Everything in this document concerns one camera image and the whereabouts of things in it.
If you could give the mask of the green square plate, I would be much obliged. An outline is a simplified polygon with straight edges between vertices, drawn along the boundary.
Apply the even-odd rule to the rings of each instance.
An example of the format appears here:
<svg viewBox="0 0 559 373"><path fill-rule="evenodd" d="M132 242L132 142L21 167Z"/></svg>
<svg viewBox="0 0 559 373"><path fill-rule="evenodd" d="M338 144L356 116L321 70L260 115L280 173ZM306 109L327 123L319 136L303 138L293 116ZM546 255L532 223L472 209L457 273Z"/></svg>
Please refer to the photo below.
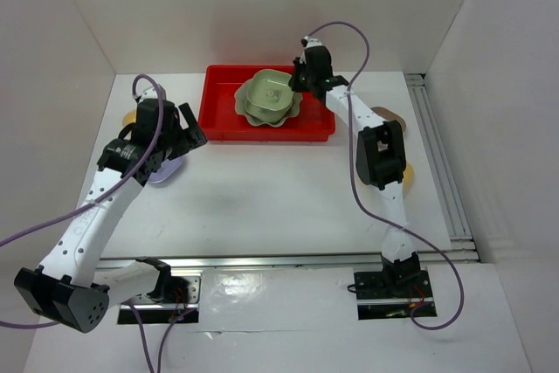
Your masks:
<svg viewBox="0 0 559 373"><path fill-rule="evenodd" d="M292 101L286 103L260 103L255 104L249 100L245 100L244 106L245 111L255 117L256 119L263 121L264 123L278 123L288 112L288 110L293 105Z"/></svg>
<svg viewBox="0 0 559 373"><path fill-rule="evenodd" d="M289 86L291 76L273 69L258 71L252 77L246 98L256 107L271 111L289 108L293 102L293 91Z"/></svg>

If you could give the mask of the large green scalloped bowl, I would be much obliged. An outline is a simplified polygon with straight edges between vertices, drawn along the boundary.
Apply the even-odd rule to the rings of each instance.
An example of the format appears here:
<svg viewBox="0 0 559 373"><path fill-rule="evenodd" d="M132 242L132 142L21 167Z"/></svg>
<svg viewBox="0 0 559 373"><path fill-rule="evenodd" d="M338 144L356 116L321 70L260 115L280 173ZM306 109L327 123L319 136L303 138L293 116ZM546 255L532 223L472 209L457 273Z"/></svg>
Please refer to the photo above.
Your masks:
<svg viewBox="0 0 559 373"><path fill-rule="evenodd" d="M294 119L300 114L300 104L303 100L303 96L301 93L295 93L293 95L293 103L292 106L288 109L286 114L277 122L271 123L266 122L258 119L252 114L249 114L246 110L246 94L250 84L252 83L252 79L248 79L234 94L235 99L235 112L237 115L243 116L246 121L253 127L263 127L268 126L272 128L279 128L286 123L289 119Z"/></svg>

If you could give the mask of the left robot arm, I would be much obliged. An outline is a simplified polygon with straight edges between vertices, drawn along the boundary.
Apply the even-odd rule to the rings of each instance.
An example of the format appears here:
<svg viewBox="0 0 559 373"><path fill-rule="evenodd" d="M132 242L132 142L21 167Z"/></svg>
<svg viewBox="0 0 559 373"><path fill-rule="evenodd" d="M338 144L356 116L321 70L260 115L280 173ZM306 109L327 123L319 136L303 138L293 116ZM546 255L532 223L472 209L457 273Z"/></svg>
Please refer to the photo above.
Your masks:
<svg viewBox="0 0 559 373"><path fill-rule="evenodd" d="M190 106L142 100L135 122L106 145L86 201L92 207L72 220L35 269L23 268L14 286L33 312L88 333L107 310L137 295L153 302L185 302L189 284L170 265L143 257L97 273L101 254L128 206L166 161L202 147L207 139Z"/></svg>

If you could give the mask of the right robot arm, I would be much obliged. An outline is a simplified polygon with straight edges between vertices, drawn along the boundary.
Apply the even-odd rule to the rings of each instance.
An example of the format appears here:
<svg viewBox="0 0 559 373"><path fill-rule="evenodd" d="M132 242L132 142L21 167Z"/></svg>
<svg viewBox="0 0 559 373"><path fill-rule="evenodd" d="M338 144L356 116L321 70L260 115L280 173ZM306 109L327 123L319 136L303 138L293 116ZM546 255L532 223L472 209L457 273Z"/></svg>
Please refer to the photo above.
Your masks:
<svg viewBox="0 0 559 373"><path fill-rule="evenodd" d="M403 128L373 111L342 76L334 75L331 54L321 41L305 37L301 44L303 53L293 60L289 86L296 93L310 92L348 126L350 180L377 191L383 215L375 219L387 225L381 244L382 271L375 284L391 296L402 295L421 272L417 246L406 231Z"/></svg>

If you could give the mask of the red plastic bin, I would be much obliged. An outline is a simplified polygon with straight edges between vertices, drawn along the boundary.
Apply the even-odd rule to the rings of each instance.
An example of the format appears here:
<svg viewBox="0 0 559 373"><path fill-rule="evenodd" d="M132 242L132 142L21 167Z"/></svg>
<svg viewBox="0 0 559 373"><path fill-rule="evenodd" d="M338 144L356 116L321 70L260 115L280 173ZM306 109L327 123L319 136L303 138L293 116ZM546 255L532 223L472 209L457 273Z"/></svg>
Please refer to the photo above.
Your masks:
<svg viewBox="0 0 559 373"><path fill-rule="evenodd" d="M217 142L325 142L335 132L335 115L311 93L302 94L300 112L278 127L253 126L236 113L234 94L264 65L211 65L206 69L198 123Z"/></svg>

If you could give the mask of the yellow square plate left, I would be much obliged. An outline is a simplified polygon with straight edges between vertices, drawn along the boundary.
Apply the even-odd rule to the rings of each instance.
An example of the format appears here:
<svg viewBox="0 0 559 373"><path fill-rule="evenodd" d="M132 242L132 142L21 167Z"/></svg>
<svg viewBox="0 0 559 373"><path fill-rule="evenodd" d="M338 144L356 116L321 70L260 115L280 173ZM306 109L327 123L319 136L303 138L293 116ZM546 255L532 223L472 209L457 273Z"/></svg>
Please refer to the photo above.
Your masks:
<svg viewBox="0 0 559 373"><path fill-rule="evenodd" d="M126 127L129 124L135 123L135 121L136 121L136 112L130 111L122 119L122 126Z"/></svg>

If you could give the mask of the yellow square plate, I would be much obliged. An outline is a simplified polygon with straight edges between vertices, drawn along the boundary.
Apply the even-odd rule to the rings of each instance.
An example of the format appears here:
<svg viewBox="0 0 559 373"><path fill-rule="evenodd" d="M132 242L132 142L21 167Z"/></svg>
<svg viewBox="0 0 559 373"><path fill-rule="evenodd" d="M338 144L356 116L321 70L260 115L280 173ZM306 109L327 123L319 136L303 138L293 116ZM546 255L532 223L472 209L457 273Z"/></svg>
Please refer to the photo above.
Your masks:
<svg viewBox="0 0 559 373"><path fill-rule="evenodd" d="M136 112L130 111L122 119L122 126L126 127L129 124L135 123L135 121L136 121Z"/></svg>
<svg viewBox="0 0 559 373"><path fill-rule="evenodd" d="M403 173L403 189L404 193L407 193L414 180L414 169L410 162L406 163L406 167Z"/></svg>

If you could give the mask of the purple square plate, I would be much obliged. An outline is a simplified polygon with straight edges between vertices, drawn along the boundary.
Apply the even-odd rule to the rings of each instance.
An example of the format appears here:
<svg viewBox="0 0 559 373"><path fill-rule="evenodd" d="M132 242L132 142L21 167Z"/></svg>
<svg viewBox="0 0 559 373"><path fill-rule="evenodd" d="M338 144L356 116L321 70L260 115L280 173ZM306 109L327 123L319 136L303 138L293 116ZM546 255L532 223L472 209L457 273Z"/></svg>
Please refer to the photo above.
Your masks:
<svg viewBox="0 0 559 373"><path fill-rule="evenodd" d="M177 157L173 160L165 160L162 162L161 167L154 173L152 173L149 178L149 183L162 183L174 175L184 163L184 158L182 156Z"/></svg>

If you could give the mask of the brown square plate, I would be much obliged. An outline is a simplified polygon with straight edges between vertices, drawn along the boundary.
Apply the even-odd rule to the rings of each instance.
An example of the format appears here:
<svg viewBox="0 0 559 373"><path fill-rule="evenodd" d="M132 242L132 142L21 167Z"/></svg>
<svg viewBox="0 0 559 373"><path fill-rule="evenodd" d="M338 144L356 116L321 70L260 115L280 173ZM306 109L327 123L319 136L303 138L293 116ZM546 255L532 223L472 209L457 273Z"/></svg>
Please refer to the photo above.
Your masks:
<svg viewBox="0 0 559 373"><path fill-rule="evenodd" d="M386 107L372 107L371 111L378 115L383 121L397 121L401 127L402 134L405 135L407 124L404 118Z"/></svg>

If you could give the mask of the yellow square plate right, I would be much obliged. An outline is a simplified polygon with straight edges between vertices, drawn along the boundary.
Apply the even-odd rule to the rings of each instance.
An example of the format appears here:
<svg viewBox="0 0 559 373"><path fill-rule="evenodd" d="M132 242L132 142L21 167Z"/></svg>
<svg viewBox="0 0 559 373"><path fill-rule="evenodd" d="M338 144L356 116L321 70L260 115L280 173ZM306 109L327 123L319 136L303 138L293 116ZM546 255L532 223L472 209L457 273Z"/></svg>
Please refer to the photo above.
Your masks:
<svg viewBox="0 0 559 373"><path fill-rule="evenodd" d="M414 169L410 162L406 163L406 167L403 173L403 189L404 193L407 193L414 180Z"/></svg>

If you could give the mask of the aluminium rail front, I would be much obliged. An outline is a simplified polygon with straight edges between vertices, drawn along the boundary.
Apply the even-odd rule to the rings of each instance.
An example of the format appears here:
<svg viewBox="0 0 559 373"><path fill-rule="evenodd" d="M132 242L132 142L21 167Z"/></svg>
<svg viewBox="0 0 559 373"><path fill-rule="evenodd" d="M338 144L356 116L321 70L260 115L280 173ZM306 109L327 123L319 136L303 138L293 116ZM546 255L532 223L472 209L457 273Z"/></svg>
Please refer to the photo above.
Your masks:
<svg viewBox="0 0 559 373"><path fill-rule="evenodd" d="M459 248L446 252L445 255L455 263L480 262L480 256L474 249ZM444 263L445 260L435 252L419 253L424 264ZM300 256L264 256L264 257L230 257L230 258L168 258L162 261L174 268L206 269L206 268L278 268L299 266L369 266L380 265L381 257L377 253L360 254L323 254ZM102 259L98 271L114 270L128 266L133 259Z"/></svg>

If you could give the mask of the aluminium rail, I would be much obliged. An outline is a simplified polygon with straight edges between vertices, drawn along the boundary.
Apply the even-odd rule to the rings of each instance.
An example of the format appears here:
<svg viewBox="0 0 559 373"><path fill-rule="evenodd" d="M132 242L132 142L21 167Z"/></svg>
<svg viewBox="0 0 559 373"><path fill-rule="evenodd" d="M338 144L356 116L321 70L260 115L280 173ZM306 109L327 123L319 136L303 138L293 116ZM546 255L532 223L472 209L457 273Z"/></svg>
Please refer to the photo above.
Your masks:
<svg viewBox="0 0 559 373"><path fill-rule="evenodd" d="M407 73L404 78L418 120L419 131L424 141L445 224L449 232L452 249L448 252L448 255L456 263L478 263L480 262L480 256L437 127L424 83L424 75Z"/></svg>
<svg viewBox="0 0 559 373"><path fill-rule="evenodd" d="M446 252L445 255L455 263L480 262L480 256L474 249L459 248ZM424 264L444 263L445 260L435 252L419 253ZM380 265L381 257L377 253L360 254L323 254L300 256L264 256L264 257L230 257L230 258L168 258L162 261L174 268L206 269L206 268L278 268L299 266L369 266ZM133 259L102 259L98 271L114 270L128 266Z"/></svg>

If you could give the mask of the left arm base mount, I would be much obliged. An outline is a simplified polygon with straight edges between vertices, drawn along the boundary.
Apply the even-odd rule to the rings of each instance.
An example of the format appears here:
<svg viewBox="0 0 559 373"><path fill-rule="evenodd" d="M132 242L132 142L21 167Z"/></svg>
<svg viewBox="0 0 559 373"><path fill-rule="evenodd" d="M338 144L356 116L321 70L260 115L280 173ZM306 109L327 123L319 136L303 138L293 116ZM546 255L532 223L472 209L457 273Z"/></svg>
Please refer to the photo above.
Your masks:
<svg viewBox="0 0 559 373"><path fill-rule="evenodd" d="M175 270L173 275L182 278L183 283L168 292L164 298L153 300L146 294L137 294L130 298L143 324L167 325L175 320L178 320L179 324L198 323L202 273Z"/></svg>

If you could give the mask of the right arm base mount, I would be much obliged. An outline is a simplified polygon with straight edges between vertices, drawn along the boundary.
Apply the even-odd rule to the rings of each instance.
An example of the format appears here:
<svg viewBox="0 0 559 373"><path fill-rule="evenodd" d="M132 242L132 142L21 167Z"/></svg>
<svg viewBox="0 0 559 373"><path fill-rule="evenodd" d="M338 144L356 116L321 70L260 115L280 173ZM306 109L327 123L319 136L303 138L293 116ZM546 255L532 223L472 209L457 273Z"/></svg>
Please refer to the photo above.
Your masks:
<svg viewBox="0 0 559 373"><path fill-rule="evenodd" d="M437 315L430 277L425 270L417 279L397 287L387 286L380 272L356 272L347 291L356 298L360 321L409 318L413 309L417 318Z"/></svg>

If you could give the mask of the aluminium rail right side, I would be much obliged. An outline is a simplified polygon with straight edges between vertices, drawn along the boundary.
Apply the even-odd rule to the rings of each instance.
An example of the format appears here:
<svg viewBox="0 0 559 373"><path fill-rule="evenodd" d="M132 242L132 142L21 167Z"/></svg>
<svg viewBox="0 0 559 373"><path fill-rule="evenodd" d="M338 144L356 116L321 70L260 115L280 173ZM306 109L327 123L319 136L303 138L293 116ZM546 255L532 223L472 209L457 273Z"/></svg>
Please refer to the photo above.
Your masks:
<svg viewBox="0 0 559 373"><path fill-rule="evenodd" d="M424 83L424 75L407 73L404 78L418 120L419 131L424 141L445 224L449 232L452 249L448 252L448 255L456 263L478 263L480 262L480 256L437 127Z"/></svg>

